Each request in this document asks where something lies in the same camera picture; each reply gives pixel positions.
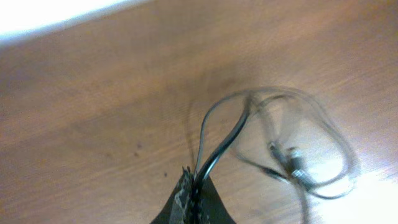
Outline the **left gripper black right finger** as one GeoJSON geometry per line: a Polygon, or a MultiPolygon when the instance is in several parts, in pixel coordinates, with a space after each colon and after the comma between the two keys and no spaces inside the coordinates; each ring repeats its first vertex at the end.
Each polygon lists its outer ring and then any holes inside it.
{"type": "Polygon", "coordinates": [[[201,191],[197,217],[199,224],[236,224],[210,177],[205,180],[201,191]]]}

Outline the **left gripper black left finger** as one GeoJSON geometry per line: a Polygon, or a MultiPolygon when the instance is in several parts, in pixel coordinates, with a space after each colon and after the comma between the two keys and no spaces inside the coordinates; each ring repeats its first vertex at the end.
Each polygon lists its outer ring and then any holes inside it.
{"type": "Polygon", "coordinates": [[[191,217],[193,174],[189,167],[182,168],[182,175],[163,209],[150,224],[186,224],[191,217]]]}

